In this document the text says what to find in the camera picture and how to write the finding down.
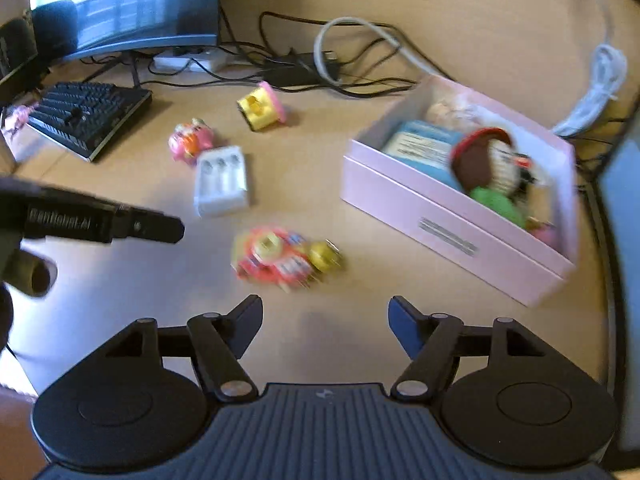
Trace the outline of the gloved left hand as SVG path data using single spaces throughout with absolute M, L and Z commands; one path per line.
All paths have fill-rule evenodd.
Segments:
M 14 311 L 11 286 L 29 297 L 41 298 L 50 292 L 58 277 L 58 268 L 50 259 L 21 248 L 22 236 L 1 231 L 1 350 L 9 340 Z

